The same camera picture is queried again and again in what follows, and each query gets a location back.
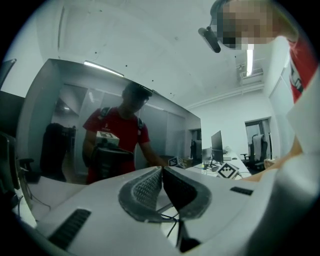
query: computer monitor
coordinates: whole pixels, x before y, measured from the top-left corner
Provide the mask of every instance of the computer monitor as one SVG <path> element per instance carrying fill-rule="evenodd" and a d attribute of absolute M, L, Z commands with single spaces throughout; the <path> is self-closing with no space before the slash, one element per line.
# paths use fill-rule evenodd
<path fill-rule="evenodd" d="M 16 137 L 24 101 L 23 97 L 0 91 L 0 132 Z"/>
<path fill-rule="evenodd" d="M 224 162 L 224 151 L 222 147 L 221 131 L 218 131 L 211 136 L 211 144 L 213 159 L 222 164 Z"/>

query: box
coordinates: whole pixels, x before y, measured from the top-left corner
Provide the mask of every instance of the box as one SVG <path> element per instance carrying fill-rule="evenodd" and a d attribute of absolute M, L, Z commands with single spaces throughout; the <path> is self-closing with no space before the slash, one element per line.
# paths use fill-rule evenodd
<path fill-rule="evenodd" d="M 107 147 L 107 144 L 112 144 L 113 146 L 118 147 L 119 138 L 110 132 L 97 131 L 96 138 L 95 138 L 95 145 L 97 146 L 98 144 L 101 144 L 101 143 L 105 144 L 106 147 Z"/>

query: ceiling light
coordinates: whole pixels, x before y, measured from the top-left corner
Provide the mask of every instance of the ceiling light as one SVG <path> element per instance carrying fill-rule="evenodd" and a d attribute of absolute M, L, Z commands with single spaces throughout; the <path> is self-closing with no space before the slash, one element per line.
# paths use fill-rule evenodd
<path fill-rule="evenodd" d="M 252 67 L 254 62 L 254 50 L 246 50 L 246 76 L 249 77 L 252 74 Z"/>
<path fill-rule="evenodd" d="M 91 91 L 89 92 L 89 98 L 91 102 L 95 102 L 94 96 Z"/>
<path fill-rule="evenodd" d="M 111 74 L 117 75 L 117 76 L 122 77 L 122 78 L 125 77 L 123 74 L 121 74 L 121 73 L 119 73 L 117 71 L 114 71 L 114 70 L 112 70 L 110 68 L 107 68 L 107 67 L 104 67 L 104 66 L 100 66 L 100 65 L 94 64 L 94 63 L 92 63 L 90 61 L 87 61 L 87 60 L 83 64 L 87 65 L 87 66 L 90 66 L 90 67 L 93 67 L 93 68 L 96 68 L 96 69 L 107 71 L 107 72 L 109 72 Z"/>

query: wire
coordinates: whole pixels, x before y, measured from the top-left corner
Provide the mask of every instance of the wire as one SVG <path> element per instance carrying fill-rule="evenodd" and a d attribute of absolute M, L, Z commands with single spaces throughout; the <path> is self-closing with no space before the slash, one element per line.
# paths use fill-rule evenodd
<path fill-rule="evenodd" d="M 20 196 L 19 201 L 18 201 L 18 216 L 19 216 L 19 218 L 21 218 L 21 216 L 20 216 L 20 203 L 21 203 L 21 199 L 22 199 L 23 197 L 24 197 L 23 195 Z"/>
<path fill-rule="evenodd" d="M 178 212 L 176 215 L 174 215 L 173 217 L 170 217 L 170 216 L 165 215 L 165 214 L 161 214 L 162 216 L 165 216 L 165 217 L 167 217 L 167 218 L 169 218 L 169 219 L 173 219 L 173 220 L 174 220 L 174 224 L 173 224 L 172 228 L 170 229 L 169 233 L 166 235 L 166 238 L 169 238 L 172 230 L 174 230 L 175 226 L 177 225 L 178 220 L 177 220 L 175 217 L 176 217 L 178 214 L 179 214 L 179 212 Z"/>
<path fill-rule="evenodd" d="M 28 196 L 31 198 L 31 200 L 32 200 L 33 198 L 36 199 L 40 204 L 49 207 L 49 211 L 51 211 L 51 206 L 50 206 L 50 205 L 48 205 L 48 204 L 40 201 L 38 198 L 35 197 L 34 194 L 32 194 L 32 192 L 31 192 L 31 190 L 30 190 L 30 187 L 29 187 L 29 185 L 28 185 L 25 177 L 23 177 L 23 180 L 24 180 L 24 183 L 25 183 L 25 186 L 26 186 L 26 189 L 27 189 L 27 194 L 28 194 Z"/>
<path fill-rule="evenodd" d="M 174 224 L 173 224 L 173 227 L 170 229 L 170 231 L 169 231 L 168 235 L 166 236 L 166 238 L 169 238 L 169 236 L 170 236 L 172 230 L 174 230 L 176 224 L 177 224 L 177 219 L 175 218 L 175 222 L 174 222 Z"/>
<path fill-rule="evenodd" d="M 241 174 L 251 174 L 251 173 L 248 172 L 248 171 L 238 172 L 238 175 L 239 175 L 241 178 L 243 178 Z"/>

